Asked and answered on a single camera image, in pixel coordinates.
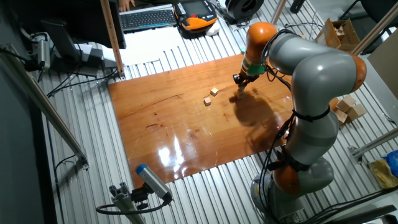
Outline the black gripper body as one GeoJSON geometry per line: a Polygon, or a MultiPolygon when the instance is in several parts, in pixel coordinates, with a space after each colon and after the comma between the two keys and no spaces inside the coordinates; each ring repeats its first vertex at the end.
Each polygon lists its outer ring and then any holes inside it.
{"type": "Polygon", "coordinates": [[[233,80],[238,86],[246,86],[248,83],[254,82],[258,78],[258,75],[247,75],[244,72],[233,75],[233,80]]]}

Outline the person hand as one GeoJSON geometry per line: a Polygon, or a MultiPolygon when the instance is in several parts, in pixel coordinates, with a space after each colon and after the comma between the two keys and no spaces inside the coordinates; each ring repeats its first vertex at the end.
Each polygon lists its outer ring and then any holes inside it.
{"type": "Polygon", "coordinates": [[[132,7],[136,6],[136,3],[134,0],[118,0],[118,4],[119,4],[120,12],[130,11],[132,7]]]}

